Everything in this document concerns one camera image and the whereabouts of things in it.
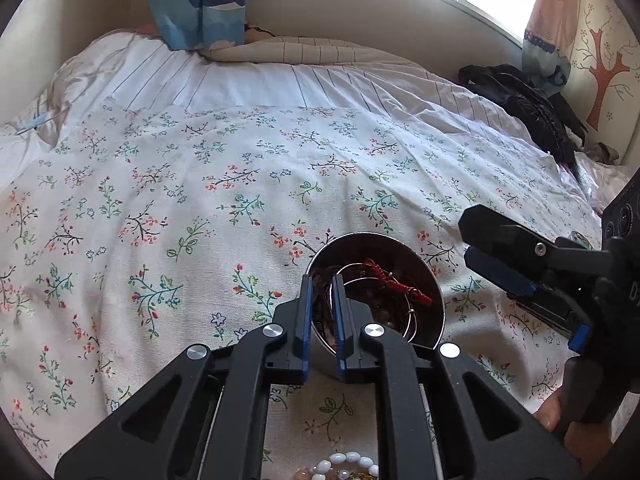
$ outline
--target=red braided cord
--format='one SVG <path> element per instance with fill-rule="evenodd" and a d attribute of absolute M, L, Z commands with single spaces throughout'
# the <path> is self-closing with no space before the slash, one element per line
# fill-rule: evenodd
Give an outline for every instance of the red braided cord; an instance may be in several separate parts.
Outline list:
<path fill-rule="evenodd" d="M 426 294 L 421 293 L 421 291 L 417 288 L 396 282 L 396 280 L 390 277 L 388 272 L 386 272 L 371 258 L 368 258 L 364 261 L 364 266 L 368 267 L 373 274 L 373 277 L 379 279 L 382 283 L 384 283 L 386 288 L 389 288 L 394 292 L 399 292 L 400 294 L 406 294 L 407 296 L 412 298 L 412 300 L 415 300 L 423 305 L 431 306 L 433 304 L 433 300 Z"/>

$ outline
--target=silver screw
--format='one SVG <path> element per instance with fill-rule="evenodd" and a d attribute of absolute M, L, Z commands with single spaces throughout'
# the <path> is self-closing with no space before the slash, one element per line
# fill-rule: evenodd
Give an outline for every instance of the silver screw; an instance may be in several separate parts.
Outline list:
<path fill-rule="evenodd" d="M 187 357 L 192 361 L 199 361 L 207 356 L 207 347 L 203 345 L 193 345 L 187 348 Z"/>
<path fill-rule="evenodd" d="M 536 248 L 533 249 L 537 256 L 544 256 L 546 254 L 546 245 L 542 242 L 536 244 Z"/>
<path fill-rule="evenodd" d="M 385 327 L 378 323 L 370 323 L 364 327 L 364 333 L 371 337 L 380 337 L 385 333 Z"/>
<path fill-rule="evenodd" d="M 453 343 L 444 343 L 443 345 L 440 345 L 440 353 L 444 355 L 444 357 L 453 359 L 460 355 L 460 348 L 458 345 L 454 345 Z"/>
<path fill-rule="evenodd" d="M 267 337 L 278 337 L 279 335 L 282 335 L 283 332 L 283 327 L 276 325 L 275 323 L 267 325 L 262 329 L 262 333 Z"/>

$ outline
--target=triangular cutout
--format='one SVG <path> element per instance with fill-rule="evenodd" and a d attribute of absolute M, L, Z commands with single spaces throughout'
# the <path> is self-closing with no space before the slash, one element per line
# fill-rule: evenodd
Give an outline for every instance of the triangular cutout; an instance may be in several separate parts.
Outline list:
<path fill-rule="evenodd" d="M 520 427 L 520 419 L 475 374 L 463 375 L 466 390 L 487 440 L 496 440 Z"/>
<path fill-rule="evenodd" d="M 160 435 L 166 416 L 180 390 L 182 380 L 175 376 L 156 393 L 148 403 L 131 415 L 122 429 L 146 442 L 153 444 Z"/>

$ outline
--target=camera lens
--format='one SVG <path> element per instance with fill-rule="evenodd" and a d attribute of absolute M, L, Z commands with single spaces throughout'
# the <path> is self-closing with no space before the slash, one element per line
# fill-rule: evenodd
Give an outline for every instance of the camera lens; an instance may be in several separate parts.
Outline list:
<path fill-rule="evenodd" d="M 629 231 L 631 231 L 631 217 L 631 208 L 627 204 L 620 210 L 620 218 L 618 219 L 620 236 L 627 236 Z"/>

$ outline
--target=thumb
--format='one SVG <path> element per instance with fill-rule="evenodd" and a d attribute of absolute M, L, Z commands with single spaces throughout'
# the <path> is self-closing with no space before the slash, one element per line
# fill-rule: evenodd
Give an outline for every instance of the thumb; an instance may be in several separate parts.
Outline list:
<path fill-rule="evenodd" d="M 560 388 L 558 388 L 546 398 L 545 402 L 542 403 L 533 416 L 547 431 L 553 431 L 558 425 L 558 422 L 560 422 L 561 411 Z"/>

